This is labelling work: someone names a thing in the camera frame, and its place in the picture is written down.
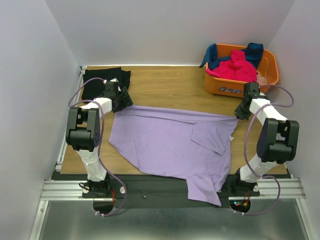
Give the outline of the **lavender t shirt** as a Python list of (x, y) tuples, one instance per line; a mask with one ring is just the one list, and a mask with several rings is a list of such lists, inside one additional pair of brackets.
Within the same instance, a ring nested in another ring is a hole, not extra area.
[(235, 117), (132, 105), (114, 116), (109, 143), (140, 172), (183, 179), (189, 200), (221, 206)]

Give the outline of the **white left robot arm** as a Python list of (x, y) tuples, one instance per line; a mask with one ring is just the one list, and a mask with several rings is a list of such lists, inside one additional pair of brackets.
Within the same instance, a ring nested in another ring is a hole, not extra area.
[(65, 141), (80, 156), (87, 171), (87, 182), (81, 182), (83, 196), (86, 198), (105, 198), (115, 196), (115, 190), (110, 184), (110, 172), (102, 164), (101, 144), (105, 123), (105, 114), (116, 113), (133, 105), (133, 101), (125, 86), (117, 78), (101, 80), (104, 91), (93, 100), (82, 100), (86, 105), (68, 103), (68, 118)]

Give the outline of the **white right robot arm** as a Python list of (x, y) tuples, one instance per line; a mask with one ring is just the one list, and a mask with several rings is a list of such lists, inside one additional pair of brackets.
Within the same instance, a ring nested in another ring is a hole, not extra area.
[(223, 190), (232, 196), (244, 192), (257, 192), (257, 182), (266, 178), (272, 168), (292, 161), (296, 156), (300, 125), (296, 120), (289, 120), (277, 110), (277, 103), (272, 103), (261, 92), (257, 82), (248, 82), (243, 87), (243, 99), (234, 114), (239, 120), (258, 120), (262, 129), (256, 144), (256, 153), (235, 174), (229, 175), (223, 184)]

